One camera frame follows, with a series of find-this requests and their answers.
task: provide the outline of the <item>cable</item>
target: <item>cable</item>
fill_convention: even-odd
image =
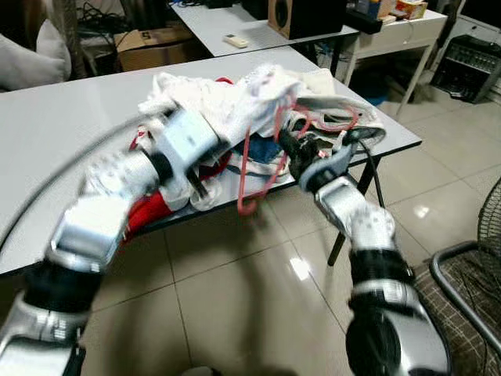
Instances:
[[[359,140],[359,143],[360,143],[360,145],[362,145],[362,148],[366,152],[367,159],[369,160],[369,166],[373,170],[374,184],[376,185],[376,192],[377,192],[377,200],[379,201],[379,205],[382,208],[384,208],[383,194],[381,193],[381,185],[379,183],[379,175],[377,174],[377,169],[376,169],[376,165],[374,164],[373,155],[370,153],[369,148],[362,140]]]
[[[26,201],[24,201],[23,205],[21,206],[21,209],[16,213],[14,219],[10,222],[9,226],[7,227],[7,231],[5,232],[5,235],[2,237],[2,241],[0,242],[0,254],[2,253],[2,250],[5,244],[7,243],[7,240],[10,238],[10,235],[16,228],[19,221],[24,217],[24,215],[30,209],[31,205],[45,192],[45,190],[47,190],[47,188],[49,188],[58,178],[60,178],[64,173],[66,173],[66,171],[68,171],[70,168],[75,166],[79,161],[87,157],[92,151],[94,151],[95,149],[103,145],[106,141],[108,141],[108,139],[112,139],[113,137],[117,136],[123,131],[131,128],[133,125],[137,126],[137,124],[144,118],[145,117],[142,115],[134,117],[126,121],[120,127],[114,128],[108,133],[105,133],[103,137],[101,137],[94,143],[87,146],[76,157],[74,157],[66,164],[64,164],[62,167],[57,169],[44,182],[42,182],[42,184],[38,186],[38,188],[30,195],[30,197]]]

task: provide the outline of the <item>tile floor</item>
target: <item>tile floor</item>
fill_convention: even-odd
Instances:
[[[413,265],[475,238],[478,211],[501,176],[500,106],[432,88],[419,97],[401,123],[423,145],[379,168]],[[390,115],[396,108],[381,106]],[[225,375],[350,374],[348,246],[326,265],[336,235],[291,188],[270,194],[251,218],[227,208],[133,240],[95,301],[83,375],[168,376],[202,364]]]

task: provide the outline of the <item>desk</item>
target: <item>desk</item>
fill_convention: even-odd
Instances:
[[[344,25],[338,33],[322,34],[300,39],[287,39],[268,26],[267,20],[256,20],[253,18],[241,4],[236,4],[231,8],[217,9],[209,9],[204,5],[185,7],[173,5],[172,9],[195,36],[200,39],[205,47],[207,47],[212,56],[233,55],[284,45],[335,39],[334,57],[331,65],[331,71],[334,76],[344,38],[359,34],[357,30]],[[227,34],[234,34],[237,37],[246,39],[249,42],[248,46],[244,49],[238,49],[224,42],[222,39]]]
[[[397,51],[406,51],[408,49],[426,48],[405,92],[404,98],[400,103],[397,111],[398,118],[402,113],[403,107],[409,102],[409,98],[416,87],[424,65],[442,32],[446,20],[447,16],[427,10],[424,17],[418,20],[402,20],[390,23],[384,25],[379,33],[372,35],[360,33],[355,43],[348,49],[351,59],[344,78],[344,84],[346,86],[350,84],[351,76],[353,75],[358,59]]]
[[[0,94],[0,114],[5,125],[0,149],[3,182],[0,186],[0,233],[5,232],[19,206],[47,176],[105,132],[137,114],[137,105],[151,90],[154,74],[167,71],[212,79],[224,75],[237,80],[261,63],[279,63],[286,69],[300,72],[318,69],[292,48],[282,47]],[[340,82],[336,82],[336,90],[359,99]],[[387,137],[374,147],[376,159],[420,144],[416,135],[385,114],[379,112],[379,115],[387,129]],[[127,147],[134,134],[135,129],[130,128],[100,147],[36,201],[0,254],[0,274],[29,266],[43,257],[63,209],[75,198],[86,166],[100,155]],[[358,155],[352,164],[364,160]],[[237,174],[223,174],[225,193],[219,207],[234,202],[238,180]],[[290,179],[283,185],[291,183]],[[204,214],[185,208],[152,225],[150,230]]]

